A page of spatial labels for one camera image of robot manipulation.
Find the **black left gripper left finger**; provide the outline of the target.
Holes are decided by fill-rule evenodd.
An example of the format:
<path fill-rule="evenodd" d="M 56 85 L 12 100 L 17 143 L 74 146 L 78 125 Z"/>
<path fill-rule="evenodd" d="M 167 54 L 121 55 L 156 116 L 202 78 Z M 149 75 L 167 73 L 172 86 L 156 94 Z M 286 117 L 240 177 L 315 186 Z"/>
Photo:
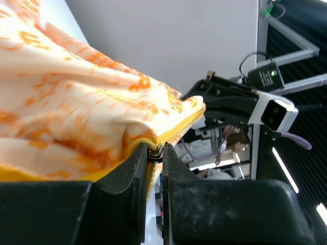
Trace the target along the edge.
<path fill-rule="evenodd" d="M 1 244 L 140 244 L 148 147 L 96 182 L 1 183 Z"/>

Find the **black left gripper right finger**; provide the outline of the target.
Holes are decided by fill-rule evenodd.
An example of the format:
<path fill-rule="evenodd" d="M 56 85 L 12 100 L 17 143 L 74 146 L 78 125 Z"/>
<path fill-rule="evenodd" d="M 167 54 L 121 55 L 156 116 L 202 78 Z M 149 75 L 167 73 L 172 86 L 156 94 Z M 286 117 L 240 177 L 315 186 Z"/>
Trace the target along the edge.
<path fill-rule="evenodd" d="M 277 180 L 200 180 L 163 148 L 165 244 L 314 244 L 292 188 Z"/>

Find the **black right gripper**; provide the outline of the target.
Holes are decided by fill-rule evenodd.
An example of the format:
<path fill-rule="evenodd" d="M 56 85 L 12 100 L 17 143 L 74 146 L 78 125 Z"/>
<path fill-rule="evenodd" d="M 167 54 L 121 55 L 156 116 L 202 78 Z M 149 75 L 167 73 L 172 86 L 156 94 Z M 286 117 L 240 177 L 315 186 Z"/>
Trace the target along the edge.
<path fill-rule="evenodd" d="M 198 81 L 181 100 L 201 96 L 206 105 L 205 126 L 200 130 L 233 125 L 245 128 L 259 100 L 259 96 L 243 84 L 218 77 L 208 71 L 206 78 Z"/>

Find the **orange patterned yellow-lined jacket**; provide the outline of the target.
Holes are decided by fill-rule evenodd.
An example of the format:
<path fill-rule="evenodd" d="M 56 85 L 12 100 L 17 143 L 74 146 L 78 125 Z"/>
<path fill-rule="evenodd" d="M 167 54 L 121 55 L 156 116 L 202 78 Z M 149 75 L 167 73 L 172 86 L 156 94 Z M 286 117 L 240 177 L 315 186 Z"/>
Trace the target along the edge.
<path fill-rule="evenodd" d="M 97 181 L 140 143 L 175 145 L 206 106 L 1 1 L 1 180 Z"/>

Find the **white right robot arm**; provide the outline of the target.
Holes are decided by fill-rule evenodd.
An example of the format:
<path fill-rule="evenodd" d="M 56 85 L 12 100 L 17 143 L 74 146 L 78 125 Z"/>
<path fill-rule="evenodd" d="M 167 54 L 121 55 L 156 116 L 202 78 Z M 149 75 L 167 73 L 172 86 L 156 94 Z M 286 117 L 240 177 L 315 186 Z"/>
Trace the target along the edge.
<path fill-rule="evenodd" d="M 287 110 L 280 105 L 271 91 L 283 87 L 278 66 L 273 60 L 256 68 L 241 79 L 240 83 L 217 76 L 209 71 L 205 79 L 198 81 L 182 101 L 201 96 L 205 103 L 207 127 L 233 125 L 266 125 L 277 131 Z"/>

